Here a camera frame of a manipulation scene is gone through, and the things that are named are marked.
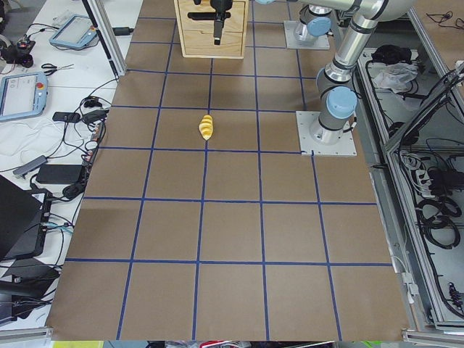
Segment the black scissors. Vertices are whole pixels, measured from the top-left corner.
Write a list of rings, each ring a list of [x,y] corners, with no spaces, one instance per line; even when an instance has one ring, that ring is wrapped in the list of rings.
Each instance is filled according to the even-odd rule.
[[[56,65],[53,65],[51,63],[45,63],[45,64],[41,65],[41,69],[43,70],[43,73],[45,74],[45,76],[51,76],[51,75],[53,75],[54,73],[57,73],[60,70],[73,69],[74,66],[75,66],[74,64],[64,65],[64,66],[56,66]]]

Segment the black laptop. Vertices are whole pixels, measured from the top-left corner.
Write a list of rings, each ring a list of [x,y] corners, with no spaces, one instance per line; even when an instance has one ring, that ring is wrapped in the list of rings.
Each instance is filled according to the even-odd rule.
[[[23,190],[1,177],[1,260],[39,256],[44,249],[51,193]]]

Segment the brown paper table mat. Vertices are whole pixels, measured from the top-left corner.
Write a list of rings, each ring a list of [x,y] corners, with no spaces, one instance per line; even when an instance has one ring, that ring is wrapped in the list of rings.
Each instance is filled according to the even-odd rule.
[[[54,338],[396,341],[408,320],[370,173],[299,152],[333,50],[249,5],[243,59],[182,55],[145,1],[47,323]],[[211,115],[214,132],[199,132]]]

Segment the black drawer handle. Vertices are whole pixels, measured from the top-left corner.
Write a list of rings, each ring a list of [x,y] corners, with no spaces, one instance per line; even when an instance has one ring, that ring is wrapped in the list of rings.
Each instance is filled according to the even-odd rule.
[[[231,17],[230,12],[189,12],[187,14],[189,19],[201,21],[201,20],[218,20],[224,21]]]

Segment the wooden drawer cabinet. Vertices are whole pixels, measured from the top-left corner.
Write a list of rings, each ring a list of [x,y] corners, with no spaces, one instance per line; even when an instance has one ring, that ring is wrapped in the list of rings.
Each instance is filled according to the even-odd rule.
[[[202,1],[193,1],[199,6]],[[215,58],[215,59],[242,59],[247,34],[247,18],[249,2],[246,2],[243,31],[225,32],[223,29],[220,45],[214,45],[213,33],[204,33],[199,30],[184,30],[178,14],[177,1],[174,2],[177,24],[180,33],[181,48],[184,57]]]

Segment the aluminium frame post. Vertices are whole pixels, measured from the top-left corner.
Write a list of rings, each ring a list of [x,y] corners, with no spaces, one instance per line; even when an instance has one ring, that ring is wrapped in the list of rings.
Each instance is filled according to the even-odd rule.
[[[96,30],[116,79],[124,76],[127,65],[115,37],[112,25],[101,0],[82,0],[83,6]]]

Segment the blue teach pendant upper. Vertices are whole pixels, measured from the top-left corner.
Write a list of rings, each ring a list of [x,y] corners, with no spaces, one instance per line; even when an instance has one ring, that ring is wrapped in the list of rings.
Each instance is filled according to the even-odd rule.
[[[51,36],[52,46],[80,51],[90,46],[97,38],[91,19],[74,14]]]

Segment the blue teach pendant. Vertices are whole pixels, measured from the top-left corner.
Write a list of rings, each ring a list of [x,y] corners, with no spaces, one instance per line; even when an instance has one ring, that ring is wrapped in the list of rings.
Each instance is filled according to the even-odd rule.
[[[52,46],[80,51],[90,46],[97,38],[91,19],[74,14],[51,36]]]
[[[48,80],[43,72],[10,75],[1,80],[1,121],[39,116],[47,99]]]

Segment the yellow toy bread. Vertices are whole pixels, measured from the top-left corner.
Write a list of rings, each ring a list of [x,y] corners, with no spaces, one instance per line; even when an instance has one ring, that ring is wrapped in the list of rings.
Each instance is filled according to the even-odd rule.
[[[214,132],[213,118],[211,115],[202,117],[199,123],[199,132],[205,141],[209,141]]]

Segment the blue teach pendant lower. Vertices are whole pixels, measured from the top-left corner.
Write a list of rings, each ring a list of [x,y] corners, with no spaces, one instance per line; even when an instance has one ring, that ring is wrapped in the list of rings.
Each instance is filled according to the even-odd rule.
[[[1,80],[1,121],[39,116],[47,99],[48,80],[43,72],[10,75]]]

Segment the black phone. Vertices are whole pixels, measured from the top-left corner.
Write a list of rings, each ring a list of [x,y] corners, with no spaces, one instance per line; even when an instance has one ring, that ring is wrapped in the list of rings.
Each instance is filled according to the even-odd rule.
[[[77,123],[81,118],[77,112],[55,112],[52,116],[54,122]]]

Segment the black power adapter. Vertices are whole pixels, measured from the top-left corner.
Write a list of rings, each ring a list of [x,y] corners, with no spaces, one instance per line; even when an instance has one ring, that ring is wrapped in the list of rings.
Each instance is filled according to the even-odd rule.
[[[45,164],[40,167],[36,181],[43,184],[75,183],[82,172],[82,165]]]

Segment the white crumpled cloth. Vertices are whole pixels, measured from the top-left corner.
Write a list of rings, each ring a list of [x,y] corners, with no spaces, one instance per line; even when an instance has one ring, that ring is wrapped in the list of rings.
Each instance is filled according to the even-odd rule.
[[[390,89],[394,93],[406,92],[418,75],[418,67],[407,63],[387,65],[373,79],[376,88]]]

